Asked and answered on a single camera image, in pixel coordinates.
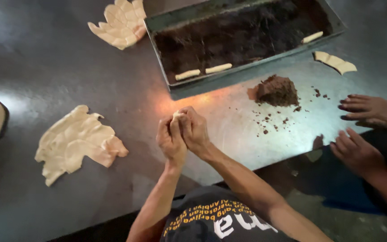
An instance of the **floor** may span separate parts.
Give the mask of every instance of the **floor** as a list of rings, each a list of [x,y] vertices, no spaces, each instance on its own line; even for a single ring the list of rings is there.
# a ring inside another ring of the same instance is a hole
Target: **floor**
[[[387,157],[387,129],[370,131],[363,137]],[[318,136],[313,148],[321,147],[321,140],[322,137]],[[369,202],[362,189],[362,180],[333,157],[329,146],[261,168],[255,173],[333,241],[387,241],[387,216],[359,212],[365,208],[368,210],[365,204]],[[371,205],[370,212],[374,209],[375,206]],[[53,241],[124,241],[136,214],[128,214]]]

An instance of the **white lettering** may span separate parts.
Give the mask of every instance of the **white lettering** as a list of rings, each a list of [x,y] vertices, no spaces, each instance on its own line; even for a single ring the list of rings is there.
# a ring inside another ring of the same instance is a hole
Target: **white lettering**
[[[229,228],[227,231],[223,232],[223,230],[227,229],[232,224],[232,218],[230,215],[227,215],[226,217],[221,218],[220,220],[214,221],[214,227],[215,227],[215,233],[220,238],[223,239],[224,237],[228,236],[234,231],[234,228]]]

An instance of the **stainless steel table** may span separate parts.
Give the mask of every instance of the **stainless steel table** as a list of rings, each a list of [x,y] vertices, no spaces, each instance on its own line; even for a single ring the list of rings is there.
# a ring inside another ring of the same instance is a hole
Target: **stainless steel table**
[[[172,94],[147,37],[119,51],[90,32],[86,23],[104,20],[106,2],[0,1],[0,101],[10,111],[0,139],[0,241],[44,241],[139,209],[163,170],[155,144],[158,120],[181,107],[195,107],[208,119],[211,140],[256,169],[310,151],[317,135],[328,144],[339,129],[355,127],[337,109],[347,94],[387,98],[387,0],[329,1],[349,29],[318,50],[356,64],[358,72],[340,76],[304,52]],[[153,14],[195,2],[144,5]],[[295,82],[301,112],[259,107],[247,98],[248,88],[272,74]],[[313,96],[311,86],[331,99]],[[79,104],[104,115],[102,122],[115,129],[130,154],[109,169],[85,158],[80,170],[48,188],[43,165],[34,160],[38,140]],[[268,113],[273,121],[264,135],[253,120]],[[291,126],[283,129],[286,117]],[[220,180],[189,154],[176,193]]]

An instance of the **person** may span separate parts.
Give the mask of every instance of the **person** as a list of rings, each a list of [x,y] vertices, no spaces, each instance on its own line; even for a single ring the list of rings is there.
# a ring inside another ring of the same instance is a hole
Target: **person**
[[[387,126],[387,100],[383,98],[351,94],[342,100],[341,108],[350,112],[346,115],[350,119]],[[335,143],[330,145],[331,151],[368,183],[368,186],[364,186],[365,192],[387,214],[387,160],[361,135],[351,128],[346,131],[349,136],[339,131]]]
[[[166,164],[132,224],[127,241],[331,241],[269,184],[216,148],[206,119],[192,107],[159,122],[156,137]],[[187,149],[212,166],[230,187],[202,187],[172,209]]]

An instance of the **flattened dough sheet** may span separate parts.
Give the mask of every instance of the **flattened dough sheet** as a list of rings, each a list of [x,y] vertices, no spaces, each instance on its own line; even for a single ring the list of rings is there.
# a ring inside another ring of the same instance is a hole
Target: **flattened dough sheet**
[[[110,167],[116,156],[125,157],[128,150],[110,126],[102,125],[100,114],[88,114],[86,105],[79,105],[53,124],[40,139],[35,154],[44,161],[43,176],[50,186],[65,172],[73,173],[82,165],[84,156]]]

